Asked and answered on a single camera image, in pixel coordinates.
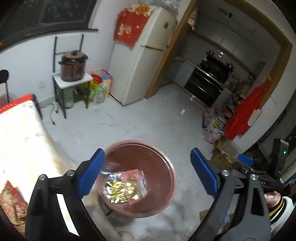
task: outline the pressure cooker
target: pressure cooker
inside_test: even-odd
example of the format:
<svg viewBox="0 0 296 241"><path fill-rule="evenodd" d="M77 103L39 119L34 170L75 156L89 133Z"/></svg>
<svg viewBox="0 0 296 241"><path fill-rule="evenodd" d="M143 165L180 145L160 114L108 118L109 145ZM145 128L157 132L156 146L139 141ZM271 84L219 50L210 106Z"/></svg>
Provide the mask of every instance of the pressure cooker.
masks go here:
<svg viewBox="0 0 296 241"><path fill-rule="evenodd" d="M72 82L82 79L87 59L87 55L77 50L65 53L59 62L62 80Z"/></svg>

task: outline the yellow stripe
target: yellow stripe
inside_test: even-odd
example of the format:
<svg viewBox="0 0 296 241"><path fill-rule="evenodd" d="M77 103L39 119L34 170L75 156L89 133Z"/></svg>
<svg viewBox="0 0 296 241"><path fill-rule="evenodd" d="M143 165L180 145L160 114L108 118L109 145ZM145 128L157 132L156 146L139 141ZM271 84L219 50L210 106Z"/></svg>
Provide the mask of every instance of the yellow stripe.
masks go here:
<svg viewBox="0 0 296 241"><path fill-rule="evenodd" d="M269 213L269 217L271 217L273 214L275 214L275 212L277 211L277 210L279 210L280 209L280 207L282 206L282 204L283 204L283 199L281 200L281 204L275 209L275 210L273 210L271 213Z"/></svg>

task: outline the gold foil package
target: gold foil package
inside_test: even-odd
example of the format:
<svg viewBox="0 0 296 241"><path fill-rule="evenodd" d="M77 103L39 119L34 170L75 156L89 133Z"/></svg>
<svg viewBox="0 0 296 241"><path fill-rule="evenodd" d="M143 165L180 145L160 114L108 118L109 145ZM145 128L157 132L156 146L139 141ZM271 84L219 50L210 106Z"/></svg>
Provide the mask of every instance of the gold foil package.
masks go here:
<svg viewBox="0 0 296 241"><path fill-rule="evenodd" d="M106 178L103 193L111 203L134 204L147 195L147 180L138 169L115 172Z"/></svg>

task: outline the brown plastic tub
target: brown plastic tub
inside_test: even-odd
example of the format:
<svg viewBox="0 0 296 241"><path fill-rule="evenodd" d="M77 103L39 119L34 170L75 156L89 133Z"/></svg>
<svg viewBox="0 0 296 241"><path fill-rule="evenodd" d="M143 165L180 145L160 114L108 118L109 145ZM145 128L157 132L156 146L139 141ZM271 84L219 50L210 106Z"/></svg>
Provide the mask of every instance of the brown plastic tub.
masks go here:
<svg viewBox="0 0 296 241"><path fill-rule="evenodd" d="M99 175L96 187L106 205L112 210L135 218L153 216L163 211L173 199L176 189L176 174L170 160L158 150L141 141L123 141L110 146L106 151L106 163L116 162L120 167L114 172L139 169L147 179L148 195L135 204L111 204L103 195L106 176Z"/></svg>

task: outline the refrigerator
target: refrigerator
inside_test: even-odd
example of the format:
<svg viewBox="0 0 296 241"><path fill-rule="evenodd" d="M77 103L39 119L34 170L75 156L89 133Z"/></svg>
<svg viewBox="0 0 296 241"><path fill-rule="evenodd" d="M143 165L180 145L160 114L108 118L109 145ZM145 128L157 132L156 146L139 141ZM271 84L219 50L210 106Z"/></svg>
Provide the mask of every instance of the refrigerator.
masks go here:
<svg viewBox="0 0 296 241"><path fill-rule="evenodd" d="M116 40L108 72L114 78L110 93L122 105L145 97L176 25L176 17L158 7L133 48Z"/></svg>

